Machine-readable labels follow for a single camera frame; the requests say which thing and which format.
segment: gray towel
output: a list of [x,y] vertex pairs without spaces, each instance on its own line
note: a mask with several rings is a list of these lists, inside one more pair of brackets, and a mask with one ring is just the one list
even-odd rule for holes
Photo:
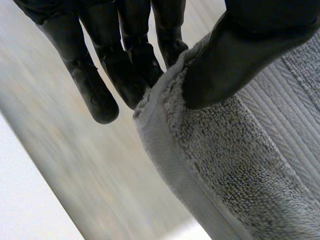
[[212,239],[320,240],[320,32],[227,101],[189,110],[181,85],[209,37],[136,109],[145,150]]

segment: gray fabric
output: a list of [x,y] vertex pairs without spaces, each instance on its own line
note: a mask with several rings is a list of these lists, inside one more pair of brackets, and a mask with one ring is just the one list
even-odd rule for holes
[[320,239],[320,33],[227,101],[189,110],[181,85],[208,38],[136,109],[145,150],[212,239]]

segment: gloved hand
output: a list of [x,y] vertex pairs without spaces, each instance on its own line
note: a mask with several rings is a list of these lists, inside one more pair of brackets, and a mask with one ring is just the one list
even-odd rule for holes
[[187,107],[220,103],[320,26],[319,0],[225,0],[226,13],[187,70]]
[[186,0],[14,1],[54,45],[91,115],[101,124],[115,120],[119,107],[94,66],[79,19],[103,69],[131,109],[163,74],[148,42],[151,4],[166,66],[188,48],[181,36]]

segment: finger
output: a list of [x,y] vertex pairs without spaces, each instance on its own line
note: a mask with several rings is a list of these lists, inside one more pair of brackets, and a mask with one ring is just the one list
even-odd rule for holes
[[115,120],[118,105],[94,67],[78,16],[58,15],[37,26],[60,54],[92,117],[101,124]]
[[319,26],[320,17],[307,27],[261,35],[225,13],[186,72],[182,90],[187,107],[199,109],[231,97],[276,58],[310,39]]
[[121,45],[118,10],[112,1],[83,7],[80,19],[115,89],[135,109],[148,87]]
[[118,0],[122,39],[133,65],[152,87],[163,74],[148,42],[150,0]]
[[181,26],[184,23],[186,0],[151,0],[158,45],[166,68],[188,49],[183,42]]

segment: beige floor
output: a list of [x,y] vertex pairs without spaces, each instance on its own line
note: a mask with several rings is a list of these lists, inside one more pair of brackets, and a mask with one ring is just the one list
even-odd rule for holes
[[[223,0],[187,0],[185,42],[196,43],[224,9]],[[0,109],[86,239],[159,239],[191,216],[158,176],[133,112],[116,94],[85,37],[119,103],[115,122],[92,120],[55,49],[12,0],[1,0]],[[153,16],[149,39],[160,60]]]

